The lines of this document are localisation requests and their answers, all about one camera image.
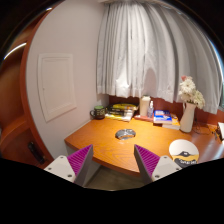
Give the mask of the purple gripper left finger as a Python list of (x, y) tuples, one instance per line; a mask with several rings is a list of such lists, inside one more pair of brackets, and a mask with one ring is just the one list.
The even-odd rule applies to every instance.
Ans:
[(45, 168), (45, 171), (82, 186), (92, 157), (93, 145), (90, 144), (69, 156), (60, 155)]

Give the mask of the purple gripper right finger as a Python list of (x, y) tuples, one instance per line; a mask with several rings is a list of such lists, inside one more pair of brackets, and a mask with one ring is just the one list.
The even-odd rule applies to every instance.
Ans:
[(134, 156), (145, 184), (181, 170), (181, 167), (173, 162), (169, 156), (158, 156), (137, 144), (134, 145)]

